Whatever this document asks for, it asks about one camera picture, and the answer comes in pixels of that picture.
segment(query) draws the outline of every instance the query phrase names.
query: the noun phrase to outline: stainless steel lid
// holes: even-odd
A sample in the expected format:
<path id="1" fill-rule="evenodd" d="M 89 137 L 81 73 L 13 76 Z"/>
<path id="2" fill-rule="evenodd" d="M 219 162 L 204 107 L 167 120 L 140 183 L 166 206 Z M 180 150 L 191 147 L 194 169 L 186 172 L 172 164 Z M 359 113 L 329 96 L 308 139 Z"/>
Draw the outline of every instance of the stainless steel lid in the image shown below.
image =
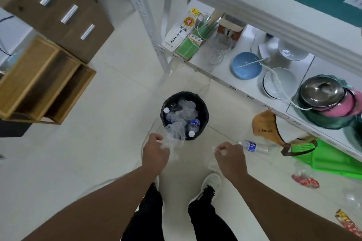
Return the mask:
<path id="1" fill-rule="evenodd" d="M 327 76 L 311 77 L 301 86 L 301 97 L 311 107 L 323 108 L 337 105 L 346 91 L 335 79 Z"/>

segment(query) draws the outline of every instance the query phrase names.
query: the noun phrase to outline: black pants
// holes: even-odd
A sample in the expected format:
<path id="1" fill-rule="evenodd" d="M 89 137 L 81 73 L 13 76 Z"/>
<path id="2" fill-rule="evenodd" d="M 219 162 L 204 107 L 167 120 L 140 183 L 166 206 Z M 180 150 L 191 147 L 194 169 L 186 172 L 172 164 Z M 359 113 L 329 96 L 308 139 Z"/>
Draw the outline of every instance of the black pants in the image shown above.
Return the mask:
<path id="1" fill-rule="evenodd" d="M 237 241 L 229 226 L 207 202 L 194 201 L 189 206 L 189 215 L 194 225 L 197 241 Z M 127 226 L 122 241 L 164 241 L 162 232 L 162 197 L 153 188 L 145 197 Z"/>

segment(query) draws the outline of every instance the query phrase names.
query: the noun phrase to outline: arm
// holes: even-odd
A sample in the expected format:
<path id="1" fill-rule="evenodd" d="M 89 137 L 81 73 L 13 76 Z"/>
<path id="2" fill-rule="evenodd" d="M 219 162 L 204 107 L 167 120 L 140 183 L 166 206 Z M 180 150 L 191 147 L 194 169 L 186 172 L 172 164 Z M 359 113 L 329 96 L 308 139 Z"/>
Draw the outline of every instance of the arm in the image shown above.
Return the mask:
<path id="1" fill-rule="evenodd" d="M 241 145 L 225 142 L 218 149 L 223 150 L 215 152 L 220 170 L 243 197 L 270 241 L 360 240 L 251 177 Z"/>
<path id="2" fill-rule="evenodd" d="M 138 204 L 167 164 L 159 134 L 150 134 L 142 166 L 62 209 L 24 241 L 120 241 Z"/>

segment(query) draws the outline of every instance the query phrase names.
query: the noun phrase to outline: wooden organizer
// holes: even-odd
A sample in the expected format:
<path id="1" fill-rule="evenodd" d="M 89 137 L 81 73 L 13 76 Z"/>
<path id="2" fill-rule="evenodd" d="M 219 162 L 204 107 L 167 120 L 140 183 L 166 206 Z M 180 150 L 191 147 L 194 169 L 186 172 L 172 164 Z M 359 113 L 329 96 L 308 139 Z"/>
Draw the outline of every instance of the wooden organizer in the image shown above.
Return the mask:
<path id="1" fill-rule="evenodd" d="M 95 74 L 61 47 L 36 37 L 0 80 L 0 117 L 61 124 Z"/>

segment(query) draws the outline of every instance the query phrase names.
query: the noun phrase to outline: person's right arm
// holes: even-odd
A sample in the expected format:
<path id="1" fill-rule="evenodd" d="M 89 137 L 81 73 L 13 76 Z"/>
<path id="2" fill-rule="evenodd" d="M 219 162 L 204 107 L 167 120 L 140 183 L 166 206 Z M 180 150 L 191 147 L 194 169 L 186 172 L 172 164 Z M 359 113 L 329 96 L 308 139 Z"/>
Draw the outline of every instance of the person's right arm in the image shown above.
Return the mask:
<path id="1" fill-rule="evenodd" d="M 215 152 L 220 170 L 243 197 L 270 241 L 361 240 L 250 176 L 241 145 L 225 142 L 218 149 L 223 150 L 223 154 Z"/>

